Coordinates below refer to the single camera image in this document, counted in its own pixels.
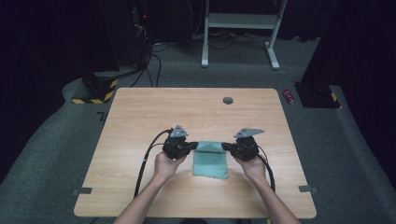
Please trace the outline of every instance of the teal cloth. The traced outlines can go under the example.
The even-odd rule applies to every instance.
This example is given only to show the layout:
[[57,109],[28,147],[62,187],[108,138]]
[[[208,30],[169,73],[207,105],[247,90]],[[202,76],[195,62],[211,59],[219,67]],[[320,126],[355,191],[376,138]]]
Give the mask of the teal cloth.
[[192,174],[219,179],[228,177],[226,154],[221,142],[199,142],[194,150]]

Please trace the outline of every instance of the black wire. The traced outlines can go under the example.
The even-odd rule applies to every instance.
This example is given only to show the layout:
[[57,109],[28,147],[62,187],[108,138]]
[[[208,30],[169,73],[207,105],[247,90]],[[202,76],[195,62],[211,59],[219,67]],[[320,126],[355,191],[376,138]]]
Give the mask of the black wire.
[[207,44],[210,48],[212,49],[227,49],[229,48],[232,44],[233,44],[233,38],[230,35],[226,36],[227,38],[223,38],[223,37],[217,37],[216,40],[218,41],[222,41],[222,42],[229,42],[229,44],[225,47],[219,48],[219,47],[215,47],[214,45],[211,44]]
[[148,72],[149,83],[150,83],[151,87],[154,87],[154,86],[152,85],[151,73],[150,73],[149,69],[146,68],[146,71]]
[[146,162],[147,162],[147,160],[149,158],[149,152],[154,147],[154,143],[157,141],[157,139],[161,135],[163,135],[164,133],[171,133],[172,131],[173,131],[173,129],[164,130],[164,131],[160,132],[157,136],[155,136],[154,140],[152,140],[151,144],[149,145],[148,150],[147,150],[146,155],[145,155],[145,158],[142,161],[142,166],[140,167],[139,177],[137,178],[136,188],[134,189],[134,198],[137,196],[137,194],[139,194],[140,182],[142,182],[143,172],[145,171]]
[[262,160],[262,162],[264,162],[265,167],[267,167],[268,175],[270,176],[271,189],[272,189],[274,192],[276,192],[276,191],[275,191],[274,174],[273,174],[273,172],[272,172],[272,169],[271,169],[271,167],[270,167],[270,164],[268,163],[268,160],[267,160],[266,156],[265,156],[265,158],[263,158],[262,155],[260,155],[260,154],[257,154],[257,156],[260,158],[260,160]]
[[264,150],[261,148],[261,147],[259,147],[259,149],[262,151],[262,153],[264,154],[264,156],[265,156],[265,161],[268,163],[268,158],[267,158],[267,154],[265,154],[265,152],[264,152]]
[[170,46],[169,42],[166,42],[166,47],[165,47],[164,49],[157,49],[157,50],[153,50],[152,52],[156,53],[156,52],[164,51],[164,50],[166,50],[166,49],[169,49],[169,46]]
[[99,219],[99,217],[94,218],[94,219],[90,222],[90,224],[95,223],[95,221],[96,221],[97,219]]
[[261,40],[258,40],[260,37],[261,36],[258,35],[253,40],[237,40],[237,39],[235,39],[234,42],[235,42],[235,44],[246,44],[246,45],[247,44],[257,44],[260,42],[264,42],[265,40],[267,40],[269,38],[269,36],[267,36]]
[[155,83],[155,87],[158,87],[158,82],[160,80],[160,73],[161,73],[161,68],[163,67],[163,63],[161,62],[160,57],[158,57],[155,54],[151,54],[151,56],[153,56],[154,58],[158,59],[158,62],[160,63],[160,67],[158,68],[158,72],[157,72],[157,82]]
[[152,45],[149,51],[149,56],[148,56],[148,60],[147,62],[144,64],[142,71],[140,72],[139,76],[137,77],[137,79],[134,81],[134,83],[131,85],[131,87],[134,86],[134,84],[136,84],[136,82],[140,79],[140,77],[143,75],[143,73],[147,70],[148,66],[149,66],[149,62],[151,61],[151,52],[152,52]]

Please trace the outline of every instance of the wooden table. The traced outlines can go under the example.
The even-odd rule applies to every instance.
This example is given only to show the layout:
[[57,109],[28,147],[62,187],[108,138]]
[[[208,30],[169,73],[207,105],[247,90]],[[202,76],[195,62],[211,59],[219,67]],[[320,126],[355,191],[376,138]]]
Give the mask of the wooden table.
[[[224,97],[233,103],[223,103]],[[139,169],[149,144],[163,130],[180,124],[188,142],[233,143],[242,128],[264,129],[254,136],[267,154],[276,180],[276,193],[298,218],[316,215],[304,171],[279,101],[271,89],[118,89],[94,152],[75,214],[116,217],[134,197]],[[157,143],[163,143],[166,134]],[[151,150],[141,188],[153,174]],[[161,189],[148,217],[268,217],[262,200],[240,165],[227,152],[226,180],[193,176],[193,151]]]

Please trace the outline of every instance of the carpeted floor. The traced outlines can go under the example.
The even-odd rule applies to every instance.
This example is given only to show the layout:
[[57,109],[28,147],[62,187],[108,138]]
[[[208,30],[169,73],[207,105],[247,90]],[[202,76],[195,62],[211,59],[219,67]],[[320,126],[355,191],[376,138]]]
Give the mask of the carpeted floor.
[[[226,49],[209,49],[209,66],[201,67],[201,47],[158,45],[162,60],[159,87],[276,89],[290,126],[318,214],[303,223],[396,223],[396,192],[382,172],[349,112],[340,87],[331,86],[342,108],[301,106],[293,87],[300,81],[318,41],[277,40],[281,69],[272,70],[262,48],[263,38],[244,38]],[[227,43],[211,41],[213,47]],[[155,83],[159,62],[148,66]],[[128,87],[138,74],[123,77]],[[74,189],[81,187],[103,128],[106,105],[74,105],[71,96],[79,80],[64,87],[66,103],[35,132],[0,186],[0,223],[90,223],[76,217]],[[150,87],[148,73],[136,87]],[[291,90],[296,104],[288,105],[282,91]],[[111,223],[104,217],[94,223]],[[264,220],[252,220],[263,223]]]

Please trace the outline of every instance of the white rack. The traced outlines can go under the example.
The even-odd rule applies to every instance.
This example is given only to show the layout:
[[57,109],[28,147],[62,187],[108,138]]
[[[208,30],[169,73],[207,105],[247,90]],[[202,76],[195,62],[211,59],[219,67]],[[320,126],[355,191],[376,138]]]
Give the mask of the white rack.
[[279,30],[280,23],[282,22],[283,12],[285,11],[288,0],[282,0],[280,9],[275,15],[210,13],[209,1],[210,0],[206,0],[205,36],[202,51],[202,67],[209,66],[209,27],[223,27],[273,30],[270,41],[265,42],[265,49],[268,52],[268,56],[270,58],[273,69],[278,70],[280,68],[274,53],[274,44],[277,31]]

